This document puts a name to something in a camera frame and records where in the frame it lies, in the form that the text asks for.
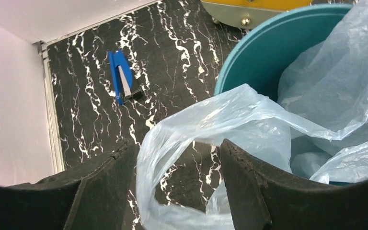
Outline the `white drawer box orange front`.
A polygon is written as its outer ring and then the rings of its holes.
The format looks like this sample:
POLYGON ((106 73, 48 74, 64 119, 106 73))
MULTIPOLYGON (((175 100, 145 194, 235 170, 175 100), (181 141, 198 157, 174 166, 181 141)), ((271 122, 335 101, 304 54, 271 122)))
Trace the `white drawer box orange front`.
POLYGON ((311 5, 311 0, 201 0, 215 24, 253 29, 292 9, 311 5))

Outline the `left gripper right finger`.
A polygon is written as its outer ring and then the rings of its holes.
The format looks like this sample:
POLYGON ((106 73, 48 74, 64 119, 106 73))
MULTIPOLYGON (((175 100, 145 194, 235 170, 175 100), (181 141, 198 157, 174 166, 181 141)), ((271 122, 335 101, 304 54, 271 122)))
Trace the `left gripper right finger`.
POLYGON ((310 181, 228 139, 220 160, 237 230, 368 230, 368 180, 345 186, 310 181))

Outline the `light blue plastic bag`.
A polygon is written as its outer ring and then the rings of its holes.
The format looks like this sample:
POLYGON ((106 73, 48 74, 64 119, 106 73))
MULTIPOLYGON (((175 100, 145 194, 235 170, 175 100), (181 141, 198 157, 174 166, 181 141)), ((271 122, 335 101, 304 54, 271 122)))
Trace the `light blue plastic bag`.
POLYGON ((226 59, 215 96, 156 124, 137 158, 147 230, 368 230, 368 0, 279 14, 226 59), (155 188, 193 142, 220 148, 205 212, 155 188))

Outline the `blue stapler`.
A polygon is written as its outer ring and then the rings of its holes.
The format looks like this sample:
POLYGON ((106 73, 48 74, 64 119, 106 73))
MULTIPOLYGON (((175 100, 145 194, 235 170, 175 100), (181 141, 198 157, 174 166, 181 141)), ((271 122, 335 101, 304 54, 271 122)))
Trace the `blue stapler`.
POLYGON ((129 100, 138 100, 143 96, 143 90, 138 80, 133 76, 130 65, 122 50, 108 51, 111 75, 115 88, 115 100, 123 105, 129 100))

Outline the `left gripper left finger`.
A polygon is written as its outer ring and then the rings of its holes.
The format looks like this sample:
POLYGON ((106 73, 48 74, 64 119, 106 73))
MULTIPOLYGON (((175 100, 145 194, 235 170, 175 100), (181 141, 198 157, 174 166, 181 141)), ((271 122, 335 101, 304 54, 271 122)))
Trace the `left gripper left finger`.
POLYGON ((116 149, 30 184, 0 186, 0 230, 119 230, 137 146, 116 149))

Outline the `teal plastic trash bin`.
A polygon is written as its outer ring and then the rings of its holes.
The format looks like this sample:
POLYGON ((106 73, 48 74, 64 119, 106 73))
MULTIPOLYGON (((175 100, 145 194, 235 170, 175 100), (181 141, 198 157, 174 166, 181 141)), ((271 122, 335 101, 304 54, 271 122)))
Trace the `teal plastic trash bin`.
POLYGON ((324 184, 368 179, 368 0, 282 13, 248 33, 216 85, 224 138, 324 184))

